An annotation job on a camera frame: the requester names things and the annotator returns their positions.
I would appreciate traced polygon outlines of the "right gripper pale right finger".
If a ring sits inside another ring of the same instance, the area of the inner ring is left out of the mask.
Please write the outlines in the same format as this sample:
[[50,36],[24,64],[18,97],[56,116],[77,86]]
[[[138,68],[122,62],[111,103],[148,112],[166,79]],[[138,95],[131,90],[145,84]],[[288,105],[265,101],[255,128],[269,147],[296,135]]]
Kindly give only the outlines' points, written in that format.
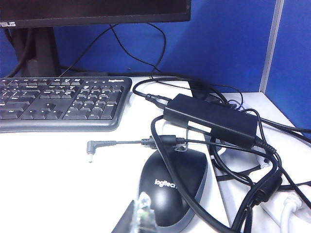
[[151,198],[148,194],[141,192],[134,204],[133,232],[156,233],[157,224],[155,212],[151,209]]

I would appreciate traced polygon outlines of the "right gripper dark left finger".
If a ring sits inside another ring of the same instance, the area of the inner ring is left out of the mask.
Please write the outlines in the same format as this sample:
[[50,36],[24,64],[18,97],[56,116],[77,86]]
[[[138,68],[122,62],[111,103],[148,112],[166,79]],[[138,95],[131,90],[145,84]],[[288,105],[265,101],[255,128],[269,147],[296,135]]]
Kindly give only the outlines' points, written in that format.
[[136,201],[132,200],[113,229],[113,233],[136,233]]

